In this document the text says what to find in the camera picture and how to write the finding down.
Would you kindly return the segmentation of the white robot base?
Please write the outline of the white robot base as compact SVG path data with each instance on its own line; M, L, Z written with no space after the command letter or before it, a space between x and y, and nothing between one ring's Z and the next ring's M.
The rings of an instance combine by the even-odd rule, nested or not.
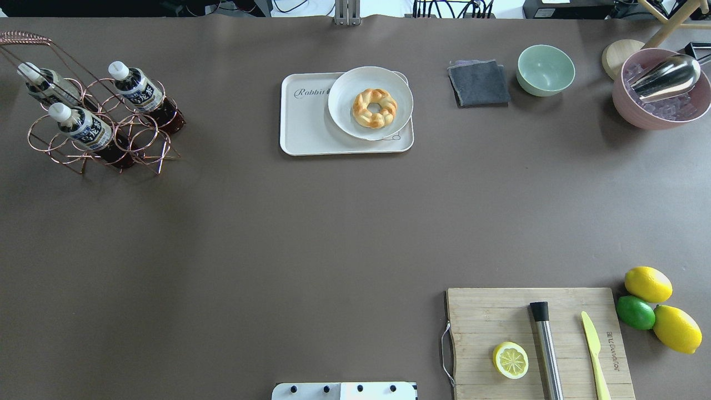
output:
M272 399L417 399L413 382L308 382L277 384Z

